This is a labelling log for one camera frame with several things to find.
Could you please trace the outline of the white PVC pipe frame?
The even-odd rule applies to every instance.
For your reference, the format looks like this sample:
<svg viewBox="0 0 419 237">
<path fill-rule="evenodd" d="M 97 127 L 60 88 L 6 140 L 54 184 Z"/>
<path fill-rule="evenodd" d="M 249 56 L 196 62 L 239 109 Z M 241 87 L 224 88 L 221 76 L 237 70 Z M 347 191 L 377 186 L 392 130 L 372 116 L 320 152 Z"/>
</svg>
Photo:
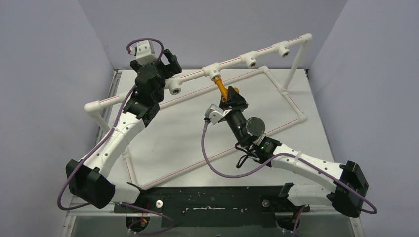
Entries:
<svg viewBox="0 0 419 237">
<path fill-rule="evenodd" d="M 269 137 L 279 139 L 318 126 L 318 114 L 306 74 L 299 62 L 312 35 L 274 44 L 254 53 L 261 57 L 300 47 L 290 69 L 236 69 L 243 56 L 220 63 L 226 85 L 238 87 L 249 103 L 244 114 L 259 117 L 266 124 Z M 109 171 L 114 184 L 132 182 L 146 189 L 151 187 L 199 187 L 269 185 L 279 181 L 297 180 L 288 171 L 263 168 L 240 179 L 216 175 L 207 166 L 201 152 L 201 134 L 205 110 L 220 100 L 218 87 L 210 82 L 203 70 L 187 70 L 178 78 L 183 92 L 165 96 L 161 109 L 152 123 L 133 138 Z"/>
</svg>

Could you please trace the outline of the yellow plastic water faucet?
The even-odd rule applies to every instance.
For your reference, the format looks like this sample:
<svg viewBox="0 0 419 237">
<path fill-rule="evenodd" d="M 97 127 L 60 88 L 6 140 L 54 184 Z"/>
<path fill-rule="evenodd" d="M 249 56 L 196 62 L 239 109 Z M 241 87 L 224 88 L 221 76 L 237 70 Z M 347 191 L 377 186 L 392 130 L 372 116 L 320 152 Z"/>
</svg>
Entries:
<svg viewBox="0 0 419 237">
<path fill-rule="evenodd" d="M 224 86 L 222 79 L 220 76 L 216 76 L 213 78 L 213 81 L 215 83 L 215 85 L 218 87 L 222 97 L 221 97 L 221 101 L 222 102 L 226 102 L 226 100 L 228 99 L 228 89 Z"/>
</svg>

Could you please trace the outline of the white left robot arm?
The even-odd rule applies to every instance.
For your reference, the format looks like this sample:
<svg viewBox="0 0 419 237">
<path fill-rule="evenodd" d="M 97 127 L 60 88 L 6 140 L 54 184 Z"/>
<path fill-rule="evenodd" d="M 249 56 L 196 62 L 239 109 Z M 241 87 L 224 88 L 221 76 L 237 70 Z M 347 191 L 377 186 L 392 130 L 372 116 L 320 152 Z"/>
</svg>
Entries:
<svg viewBox="0 0 419 237">
<path fill-rule="evenodd" d="M 161 60 L 131 61 L 137 72 L 135 85 L 123 100 L 113 128 L 80 161 L 71 160 L 66 165 L 67 187 L 71 194 L 98 209 L 111 202 L 126 202 L 134 212 L 146 207 L 146 197 L 134 184 L 111 183 L 107 177 L 117 159 L 130 142 L 144 130 L 160 110 L 164 99 L 165 80 L 182 71 L 177 57 L 169 49 L 163 50 L 168 64 Z"/>
</svg>

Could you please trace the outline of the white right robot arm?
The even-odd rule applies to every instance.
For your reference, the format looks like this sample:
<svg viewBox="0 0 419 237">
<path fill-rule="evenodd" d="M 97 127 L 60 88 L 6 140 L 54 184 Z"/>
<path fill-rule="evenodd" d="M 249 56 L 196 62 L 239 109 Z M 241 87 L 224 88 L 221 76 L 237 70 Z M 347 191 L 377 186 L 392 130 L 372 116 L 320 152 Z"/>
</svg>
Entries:
<svg viewBox="0 0 419 237">
<path fill-rule="evenodd" d="M 248 157 L 261 167 L 287 170 L 313 182 L 285 184 L 278 196 L 282 210 L 322 205 L 331 206 L 349 217 L 359 217 L 361 212 L 377 213 L 377 208 L 366 198 L 369 184 L 358 164 L 321 160 L 266 136 L 265 124 L 260 118 L 246 119 L 243 115 L 248 104 L 236 88 L 230 86 L 222 92 L 219 106 L 223 120 L 237 139 L 237 147 Z"/>
</svg>

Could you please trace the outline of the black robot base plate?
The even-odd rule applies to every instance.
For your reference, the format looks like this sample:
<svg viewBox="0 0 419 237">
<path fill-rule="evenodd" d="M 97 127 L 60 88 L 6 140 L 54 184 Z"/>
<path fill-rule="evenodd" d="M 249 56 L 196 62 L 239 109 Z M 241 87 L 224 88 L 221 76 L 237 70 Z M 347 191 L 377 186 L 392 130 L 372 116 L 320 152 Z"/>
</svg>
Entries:
<svg viewBox="0 0 419 237">
<path fill-rule="evenodd" d="M 170 217 L 161 226 L 280 226 L 291 229 L 300 207 L 287 200 L 286 186 L 154 187 L 142 191 L 135 206 Z"/>
</svg>

